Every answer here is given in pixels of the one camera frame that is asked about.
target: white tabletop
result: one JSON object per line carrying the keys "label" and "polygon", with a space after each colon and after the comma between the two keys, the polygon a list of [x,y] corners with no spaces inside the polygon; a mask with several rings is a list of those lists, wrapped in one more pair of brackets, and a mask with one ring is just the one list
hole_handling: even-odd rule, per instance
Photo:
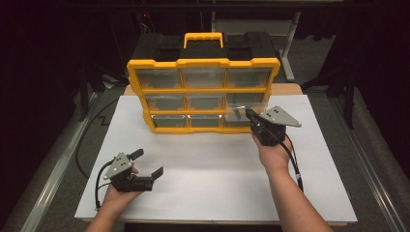
{"label": "white tabletop", "polygon": [[[299,122],[287,128],[293,140],[305,195],[328,222],[357,221],[308,97],[271,97]],[[257,148],[248,133],[154,134],[142,119],[138,97],[118,102],[76,218],[95,216],[94,187],[100,168],[119,152],[144,149],[136,160],[139,176],[163,166],[154,189],[137,197],[121,215],[124,221],[185,223],[272,223],[278,214]],[[289,164],[294,176],[293,167]],[[106,188],[100,190],[103,201]]]}

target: silver mounting plate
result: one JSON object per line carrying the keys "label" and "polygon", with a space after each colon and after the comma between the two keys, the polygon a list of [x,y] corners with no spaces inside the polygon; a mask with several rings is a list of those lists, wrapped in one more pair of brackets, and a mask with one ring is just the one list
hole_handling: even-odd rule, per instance
{"label": "silver mounting plate", "polygon": [[132,168],[132,163],[124,153],[119,153],[111,166],[109,166],[108,171],[106,171],[103,178],[108,180],[109,178],[116,176],[129,168]]}
{"label": "silver mounting plate", "polygon": [[294,119],[290,114],[288,114],[279,106],[275,106],[266,110],[265,112],[262,112],[260,116],[273,124],[291,126],[296,128],[302,126],[302,124],[299,123],[298,120]]}

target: storage organizer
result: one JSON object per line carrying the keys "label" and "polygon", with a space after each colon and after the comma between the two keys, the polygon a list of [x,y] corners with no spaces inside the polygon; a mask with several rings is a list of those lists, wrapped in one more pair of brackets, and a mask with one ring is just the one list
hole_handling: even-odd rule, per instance
{"label": "storage organizer", "polygon": [[152,132],[250,132],[280,62],[267,33],[141,35],[127,68]]}

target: yellow handle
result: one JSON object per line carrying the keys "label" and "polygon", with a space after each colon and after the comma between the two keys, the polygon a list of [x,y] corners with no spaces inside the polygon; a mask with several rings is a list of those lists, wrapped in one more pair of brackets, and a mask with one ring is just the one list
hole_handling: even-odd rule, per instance
{"label": "yellow handle", "polygon": [[184,48],[187,48],[188,41],[220,41],[220,47],[223,47],[221,32],[208,33],[187,33],[185,34]]}

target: human arm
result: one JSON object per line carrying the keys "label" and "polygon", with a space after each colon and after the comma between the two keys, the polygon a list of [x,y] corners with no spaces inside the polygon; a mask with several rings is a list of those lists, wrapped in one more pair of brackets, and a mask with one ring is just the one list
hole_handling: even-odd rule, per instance
{"label": "human arm", "polygon": [[[286,151],[280,145],[262,146],[254,134],[252,138],[269,177],[282,231],[332,231],[290,176]],[[283,143],[292,151],[287,137]]]}
{"label": "human arm", "polygon": [[[132,168],[132,172],[138,173],[138,170]],[[88,225],[86,232],[112,231],[118,217],[141,193],[142,191],[119,192],[113,185],[109,185],[102,206]]]}

